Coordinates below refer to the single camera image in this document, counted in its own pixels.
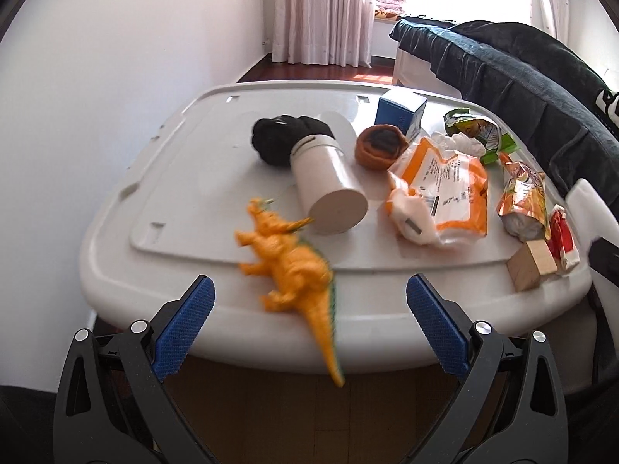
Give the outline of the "small wooden block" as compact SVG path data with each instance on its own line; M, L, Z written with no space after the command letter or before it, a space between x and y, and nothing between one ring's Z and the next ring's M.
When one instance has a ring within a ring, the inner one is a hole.
M516 291L528 291L557 273L557 265L544 240L525 242L506 263Z

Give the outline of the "red white paper packet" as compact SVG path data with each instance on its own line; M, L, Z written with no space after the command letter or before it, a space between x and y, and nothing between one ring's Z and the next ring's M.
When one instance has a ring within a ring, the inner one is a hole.
M566 210L556 204L551 212L549 250L557 268L562 273L569 273L580 263L580 254L566 218Z

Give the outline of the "orange juice drink pouch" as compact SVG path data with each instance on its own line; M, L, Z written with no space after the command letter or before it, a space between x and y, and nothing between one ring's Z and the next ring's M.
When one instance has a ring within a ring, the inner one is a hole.
M548 240L547 196L545 174L537 172L523 161L499 154L504 170L504 190L496 212L504 229L520 242Z

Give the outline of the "orange toy dinosaur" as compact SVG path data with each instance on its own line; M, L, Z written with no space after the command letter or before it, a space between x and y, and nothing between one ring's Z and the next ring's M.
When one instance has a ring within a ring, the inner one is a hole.
M267 199L253 198L246 210L254 229L235 232L241 247L249 246L257 261L241 263L244 275L266 276L275 288L261 297L268 312L296 312L316 340L327 371L337 387L345 383L336 348L336 283L323 254L299 236L310 217L289 221L270 207Z

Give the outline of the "orange white plastic package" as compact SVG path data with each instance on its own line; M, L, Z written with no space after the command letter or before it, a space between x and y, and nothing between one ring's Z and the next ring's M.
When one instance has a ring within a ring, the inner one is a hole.
M478 158L422 137L388 169L386 213L420 246L472 244L488 233L488 176Z

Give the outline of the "green snack wrapper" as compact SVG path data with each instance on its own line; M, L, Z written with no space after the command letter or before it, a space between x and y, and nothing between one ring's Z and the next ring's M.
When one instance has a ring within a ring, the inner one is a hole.
M490 118L473 114L468 108L448 111L444 115L444 126L449 136L462 133L480 143L485 149L479 157L483 165L498 161L501 153L510 155L517 150L517 143L508 132Z

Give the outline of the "white cylindrical bottle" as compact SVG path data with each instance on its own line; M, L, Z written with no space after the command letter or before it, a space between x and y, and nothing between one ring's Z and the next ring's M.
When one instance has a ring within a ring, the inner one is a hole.
M368 211L360 182L337 140L323 134L300 139L289 163L305 216L320 234L340 234L360 223Z

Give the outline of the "white tissue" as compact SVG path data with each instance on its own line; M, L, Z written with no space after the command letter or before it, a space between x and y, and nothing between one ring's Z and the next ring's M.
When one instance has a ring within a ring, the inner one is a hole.
M432 141L442 150L457 151L472 157L480 158L486 154L485 146L475 138L464 133L455 133L453 136L433 133Z

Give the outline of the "black sock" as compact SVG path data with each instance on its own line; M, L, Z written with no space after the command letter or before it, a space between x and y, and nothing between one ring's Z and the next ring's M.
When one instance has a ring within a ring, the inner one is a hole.
M276 168L289 168L289 157L296 143L310 135L334 138L330 126L317 118L301 115L278 115L261 118L252 128L251 144L266 164Z

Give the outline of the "blue white carton box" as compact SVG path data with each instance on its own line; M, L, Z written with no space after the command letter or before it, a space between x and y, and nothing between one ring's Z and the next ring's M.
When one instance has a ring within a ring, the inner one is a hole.
M374 123L397 127L409 142L419 136L428 99L405 87L389 89L378 102Z

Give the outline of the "black white lettered pillow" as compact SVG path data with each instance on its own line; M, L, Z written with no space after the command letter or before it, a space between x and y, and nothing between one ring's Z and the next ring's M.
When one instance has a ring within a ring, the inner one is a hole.
M601 89L595 99L595 110L603 124L610 131L618 133L619 130L619 93L609 89Z

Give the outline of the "folded pink cloth pile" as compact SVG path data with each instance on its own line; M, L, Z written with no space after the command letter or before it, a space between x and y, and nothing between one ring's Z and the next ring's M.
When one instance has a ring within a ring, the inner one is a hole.
M397 20L405 10L406 0L374 0L374 17L384 20Z

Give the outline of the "pink patterned curtain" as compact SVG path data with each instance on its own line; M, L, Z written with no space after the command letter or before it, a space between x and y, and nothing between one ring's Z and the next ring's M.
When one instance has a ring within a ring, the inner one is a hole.
M274 0L276 63L368 67L374 0Z

